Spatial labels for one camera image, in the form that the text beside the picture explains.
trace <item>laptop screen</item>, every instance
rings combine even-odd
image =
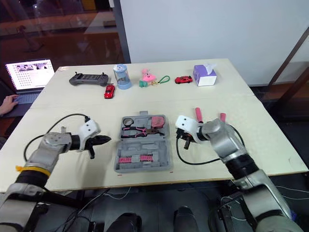
[[[55,74],[50,59],[5,64],[16,90],[42,89]]]

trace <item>white tissue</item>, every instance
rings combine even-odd
[[[213,68],[216,66],[216,64],[205,64],[204,66],[206,68],[207,74],[209,75],[209,74],[211,74],[211,72],[212,72]]]

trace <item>person's hand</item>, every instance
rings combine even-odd
[[[13,110],[14,106],[18,104],[18,102],[14,101],[18,95],[6,96],[3,100],[2,105],[0,106],[0,115],[7,114],[11,110]]]

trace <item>gray game controller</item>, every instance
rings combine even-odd
[[[75,72],[75,76],[69,80],[73,86],[80,84],[100,85],[106,86],[108,82],[108,75],[102,73],[101,75],[82,74]]]

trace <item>tissue box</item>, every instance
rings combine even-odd
[[[217,79],[217,74],[214,69],[208,74],[204,65],[195,65],[193,77],[197,82],[197,86],[213,86]]]

